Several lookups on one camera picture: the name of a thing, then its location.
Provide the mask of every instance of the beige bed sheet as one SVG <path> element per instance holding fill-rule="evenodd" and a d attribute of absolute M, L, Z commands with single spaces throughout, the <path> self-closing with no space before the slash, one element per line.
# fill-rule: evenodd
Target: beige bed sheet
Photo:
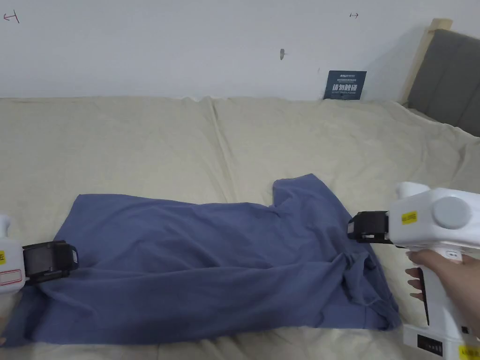
<path fill-rule="evenodd" d="M 386 209 L 398 181 L 480 192 L 480 140 L 394 102 L 148 97 L 0 100 L 0 213 L 12 237 L 48 241 L 80 193 L 270 204 L 274 180 L 314 173 L 353 214 Z M 404 251 L 377 245 L 402 318 Z M 6 318 L 12 297 L 0 299 Z M 0 359 L 424 359 L 401 330 L 282 328 L 161 346 L 0 349 Z"/>

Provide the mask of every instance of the pen marking on wall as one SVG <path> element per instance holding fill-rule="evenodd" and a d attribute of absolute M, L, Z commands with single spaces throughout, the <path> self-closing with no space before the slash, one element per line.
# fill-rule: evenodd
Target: pen marking on wall
<path fill-rule="evenodd" d="M 6 13 L 3 14 L 3 19 L 4 19 L 4 20 L 10 21 L 10 18 L 11 18 L 11 17 L 14 17 L 15 19 L 17 19 L 17 22 L 20 23 L 20 22 L 18 21 L 18 16 L 17 16 L 17 13 L 15 12 L 15 10 L 13 10 L 13 15 L 7 16 Z"/>

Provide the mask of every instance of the sign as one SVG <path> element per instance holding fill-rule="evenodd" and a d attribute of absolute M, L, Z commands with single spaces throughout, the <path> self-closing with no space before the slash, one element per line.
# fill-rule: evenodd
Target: sign
<path fill-rule="evenodd" d="M 324 99 L 360 100 L 366 76 L 366 71 L 330 70 Z"/>

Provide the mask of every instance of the yellow label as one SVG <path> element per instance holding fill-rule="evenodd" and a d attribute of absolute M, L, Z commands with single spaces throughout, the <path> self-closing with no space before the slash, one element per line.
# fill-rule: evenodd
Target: yellow label
<path fill-rule="evenodd" d="M 406 214 L 402 214 L 402 225 L 413 224 L 417 222 L 417 212 L 411 211 Z"/>
<path fill-rule="evenodd" d="M 458 347 L 460 360 L 480 360 L 480 348 L 461 345 Z"/>

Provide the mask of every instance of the blue t-shirt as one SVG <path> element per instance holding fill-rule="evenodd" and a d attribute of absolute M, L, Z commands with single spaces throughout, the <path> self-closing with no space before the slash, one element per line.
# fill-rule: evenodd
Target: blue t-shirt
<path fill-rule="evenodd" d="M 157 344 L 282 326 L 390 330 L 398 307 L 369 244 L 314 175 L 274 203 L 188 204 L 80 195 L 55 240 L 69 278 L 25 287 L 5 346 Z"/>

